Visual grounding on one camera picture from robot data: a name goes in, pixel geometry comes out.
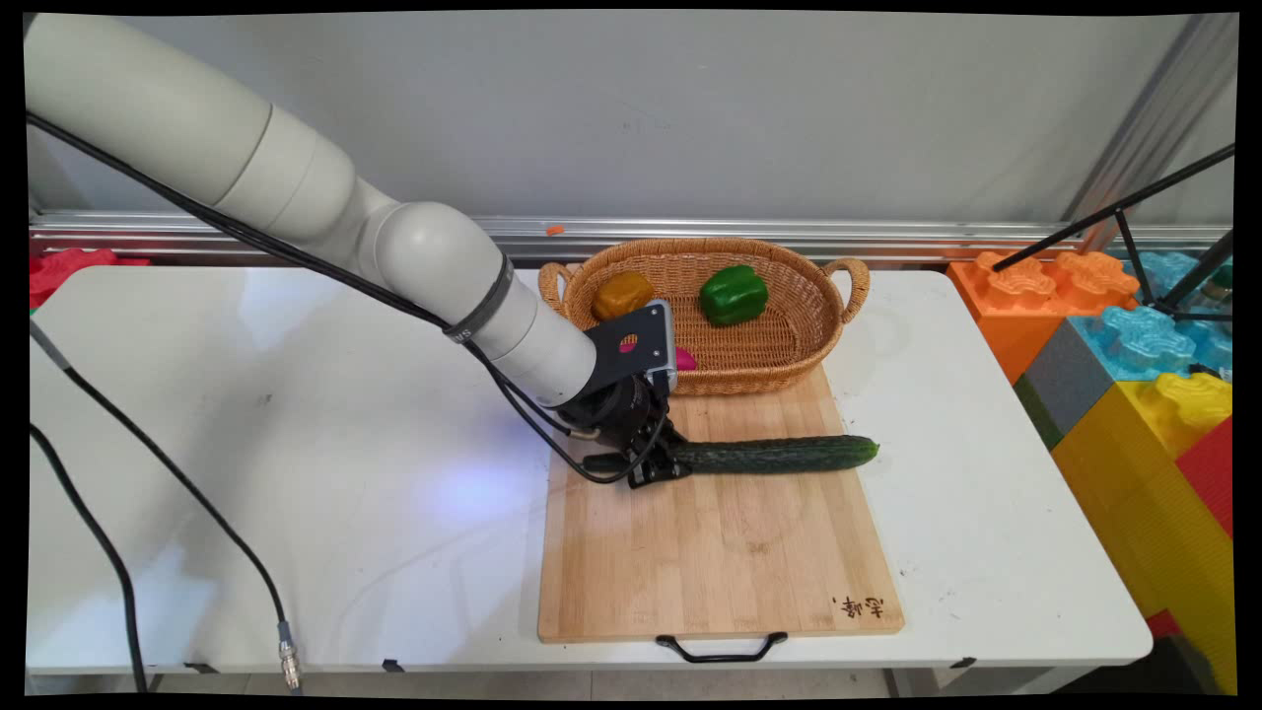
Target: yellow block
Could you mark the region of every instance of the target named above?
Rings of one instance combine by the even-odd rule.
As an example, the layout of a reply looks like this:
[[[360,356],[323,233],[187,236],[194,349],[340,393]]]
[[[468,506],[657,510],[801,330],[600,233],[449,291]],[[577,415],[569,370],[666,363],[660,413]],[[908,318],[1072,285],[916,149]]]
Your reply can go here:
[[[1235,694],[1233,544],[1175,465],[1179,440],[1162,439],[1136,407],[1142,386],[1151,383],[1111,387],[1053,459],[1140,612],[1169,608]]]
[[[1131,406],[1179,459],[1232,416],[1232,386],[1205,373],[1181,378],[1166,373],[1153,382],[1119,382]]]

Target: gray block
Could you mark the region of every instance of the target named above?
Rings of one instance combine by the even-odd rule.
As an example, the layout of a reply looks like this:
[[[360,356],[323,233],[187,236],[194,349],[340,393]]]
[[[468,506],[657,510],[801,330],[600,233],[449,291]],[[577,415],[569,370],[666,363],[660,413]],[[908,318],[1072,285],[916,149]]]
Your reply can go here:
[[[1074,429],[1113,385],[1112,376],[1069,318],[1060,322],[1025,377],[1047,409],[1053,424],[1064,435]]]

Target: cutting board handle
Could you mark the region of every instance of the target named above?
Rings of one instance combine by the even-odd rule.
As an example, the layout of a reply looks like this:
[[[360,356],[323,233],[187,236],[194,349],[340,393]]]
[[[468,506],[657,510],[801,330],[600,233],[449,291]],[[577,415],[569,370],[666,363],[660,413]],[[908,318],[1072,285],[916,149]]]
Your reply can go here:
[[[762,657],[771,651],[771,647],[787,639],[789,634],[785,632],[776,632],[774,634],[767,634],[767,641],[762,642],[762,648],[757,653],[750,653],[748,656],[741,656],[736,653],[716,653],[713,656],[693,656],[692,653],[684,651],[683,646],[679,646],[679,639],[673,636],[659,636],[658,646],[665,646],[680,658],[688,661],[689,663],[753,663],[755,661],[762,661]]]

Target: floor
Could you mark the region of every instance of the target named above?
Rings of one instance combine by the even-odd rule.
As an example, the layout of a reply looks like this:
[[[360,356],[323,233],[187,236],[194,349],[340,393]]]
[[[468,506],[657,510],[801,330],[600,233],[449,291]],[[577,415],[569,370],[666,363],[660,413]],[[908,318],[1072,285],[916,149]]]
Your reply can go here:
[[[130,676],[34,676],[28,695],[130,692]],[[795,700],[888,697],[868,671],[555,671],[511,673],[312,673],[307,695],[467,700]],[[288,695],[280,675],[165,675],[156,692]]]

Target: white table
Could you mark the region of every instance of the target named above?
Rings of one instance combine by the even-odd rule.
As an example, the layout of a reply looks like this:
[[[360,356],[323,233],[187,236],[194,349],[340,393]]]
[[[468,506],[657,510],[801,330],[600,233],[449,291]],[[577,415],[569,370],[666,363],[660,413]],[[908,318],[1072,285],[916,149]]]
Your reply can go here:
[[[406,671],[693,667],[650,642],[539,642],[549,450],[435,328],[273,267],[96,266],[35,319],[254,546],[305,671],[386,658]],[[907,623],[791,638],[761,667],[976,658],[1018,670],[969,671],[945,690],[982,678],[1037,691],[1148,653],[1143,619],[944,275],[875,271],[824,367],[848,426],[881,443],[861,477]],[[131,571],[151,671],[275,672],[254,569],[34,340],[30,401]],[[29,552],[32,672],[127,672],[117,580],[34,444]]]

